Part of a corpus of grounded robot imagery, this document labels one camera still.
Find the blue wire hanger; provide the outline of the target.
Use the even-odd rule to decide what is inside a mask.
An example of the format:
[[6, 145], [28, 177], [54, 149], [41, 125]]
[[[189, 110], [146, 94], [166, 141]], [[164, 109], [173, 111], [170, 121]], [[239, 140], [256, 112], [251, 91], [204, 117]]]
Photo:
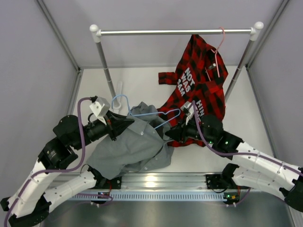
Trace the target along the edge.
[[127, 104], [127, 110], [128, 110], [128, 114], [133, 116], [133, 117], [142, 117], [142, 116], [149, 116], [149, 115], [159, 115], [159, 114], [163, 114], [163, 115], [168, 115], [169, 113], [172, 113], [172, 112], [175, 112], [177, 111], [177, 115], [169, 118], [168, 120], [164, 121], [163, 123], [159, 124], [158, 126], [155, 127], [155, 129], [158, 129], [159, 127], [169, 123], [171, 120], [177, 118], [178, 116], [180, 116], [181, 114], [181, 110], [179, 108], [177, 109], [172, 109], [172, 110], [169, 110], [167, 112], [150, 112], [150, 113], [142, 113], [142, 114], [132, 114], [131, 113], [131, 108], [130, 108], [130, 105], [129, 105], [129, 99], [126, 95], [124, 94], [119, 94], [119, 95], [116, 95], [112, 98], [112, 101], [111, 101], [111, 107], [114, 108], [114, 102], [119, 98], [119, 97], [124, 97], [126, 99], [126, 104]]

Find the grey button shirt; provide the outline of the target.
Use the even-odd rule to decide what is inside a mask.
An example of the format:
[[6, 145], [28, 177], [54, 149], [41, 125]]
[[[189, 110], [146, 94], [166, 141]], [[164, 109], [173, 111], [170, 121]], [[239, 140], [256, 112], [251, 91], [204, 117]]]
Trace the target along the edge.
[[[131, 109], [132, 114], [157, 112], [153, 105], [141, 102]], [[174, 148], [168, 145], [165, 132], [169, 123], [155, 129], [164, 120], [158, 115], [142, 117], [127, 116], [131, 124], [116, 141], [106, 136], [87, 159], [87, 164], [106, 179], [123, 176], [129, 172], [146, 172], [166, 168], [171, 164]]]

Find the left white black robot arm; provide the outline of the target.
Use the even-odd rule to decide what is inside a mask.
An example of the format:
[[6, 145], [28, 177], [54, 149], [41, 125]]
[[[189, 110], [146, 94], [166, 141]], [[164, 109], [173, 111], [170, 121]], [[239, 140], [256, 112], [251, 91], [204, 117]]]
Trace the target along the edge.
[[26, 189], [19, 189], [13, 196], [0, 202], [4, 211], [10, 212], [6, 224], [12, 227], [33, 227], [61, 203], [86, 189], [107, 187], [107, 177], [89, 167], [79, 176], [51, 190], [50, 183], [62, 170], [78, 159], [74, 150], [80, 150], [81, 139], [78, 117], [67, 115], [53, 129], [55, 138], [46, 143], [34, 168], [27, 178]]

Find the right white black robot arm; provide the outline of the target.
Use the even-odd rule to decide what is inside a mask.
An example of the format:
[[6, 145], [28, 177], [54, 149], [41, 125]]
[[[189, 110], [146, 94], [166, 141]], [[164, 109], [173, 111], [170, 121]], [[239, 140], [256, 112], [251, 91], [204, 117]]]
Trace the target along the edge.
[[288, 206], [303, 210], [303, 169], [269, 156], [223, 129], [223, 123], [213, 115], [202, 117], [199, 123], [178, 123], [165, 133], [177, 142], [196, 139], [215, 154], [229, 160], [220, 176], [226, 188], [243, 186], [272, 194]]

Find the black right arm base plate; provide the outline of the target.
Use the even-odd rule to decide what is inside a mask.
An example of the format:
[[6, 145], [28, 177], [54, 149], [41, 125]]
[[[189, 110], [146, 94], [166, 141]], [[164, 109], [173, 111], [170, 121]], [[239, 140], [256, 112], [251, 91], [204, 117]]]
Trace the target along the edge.
[[238, 186], [230, 176], [223, 174], [206, 175], [206, 184], [208, 189], [237, 189]]

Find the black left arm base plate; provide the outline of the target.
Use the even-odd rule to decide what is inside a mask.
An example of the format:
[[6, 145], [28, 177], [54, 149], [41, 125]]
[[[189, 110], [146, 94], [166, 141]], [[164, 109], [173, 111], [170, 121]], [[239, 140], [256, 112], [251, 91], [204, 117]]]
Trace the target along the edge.
[[102, 185], [102, 189], [121, 189], [122, 177], [116, 177], [111, 180], [105, 179], [104, 184]]

